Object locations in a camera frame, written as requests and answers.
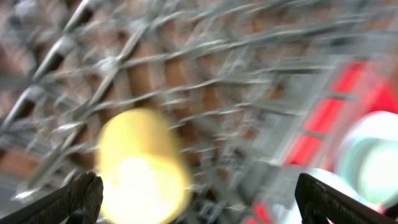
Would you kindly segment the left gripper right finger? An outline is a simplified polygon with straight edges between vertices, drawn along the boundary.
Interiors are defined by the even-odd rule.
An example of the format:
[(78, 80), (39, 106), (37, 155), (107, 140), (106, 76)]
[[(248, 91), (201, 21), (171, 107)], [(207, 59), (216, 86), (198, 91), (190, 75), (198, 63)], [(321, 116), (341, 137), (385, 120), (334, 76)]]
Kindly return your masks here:
[(302, 224), (397, 224), (306, 173), (298, 177), (295, 199)]

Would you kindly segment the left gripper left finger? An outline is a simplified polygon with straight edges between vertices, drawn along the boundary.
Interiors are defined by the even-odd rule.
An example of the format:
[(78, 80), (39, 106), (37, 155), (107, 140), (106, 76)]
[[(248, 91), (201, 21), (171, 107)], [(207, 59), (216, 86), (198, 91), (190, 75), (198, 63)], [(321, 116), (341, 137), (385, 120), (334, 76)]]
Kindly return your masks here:
[(94, 172), (4, 217), (1, 224), (95, 224), (103, 201), (103, 181)]

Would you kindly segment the light green bowl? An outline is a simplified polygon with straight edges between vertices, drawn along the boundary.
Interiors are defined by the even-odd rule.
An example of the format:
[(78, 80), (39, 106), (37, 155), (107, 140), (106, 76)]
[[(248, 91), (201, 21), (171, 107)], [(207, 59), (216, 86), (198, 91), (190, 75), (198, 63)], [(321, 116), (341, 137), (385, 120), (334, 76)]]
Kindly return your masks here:
[(370, 203), (397, 204), (397, 115), (367, 114), (347, 132), (335, 173)]

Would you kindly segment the yellow plastic cup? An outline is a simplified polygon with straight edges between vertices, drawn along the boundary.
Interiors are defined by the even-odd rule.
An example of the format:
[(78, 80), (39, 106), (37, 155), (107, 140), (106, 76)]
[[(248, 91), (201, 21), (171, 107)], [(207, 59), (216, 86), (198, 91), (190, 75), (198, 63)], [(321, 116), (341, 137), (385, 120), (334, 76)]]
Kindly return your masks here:
[(192, 198), (193, 175), (168, 122), (156, 111), (128, 110), (102, 128), (96, 150), (102, 215), (112, 223), (170, 223)]

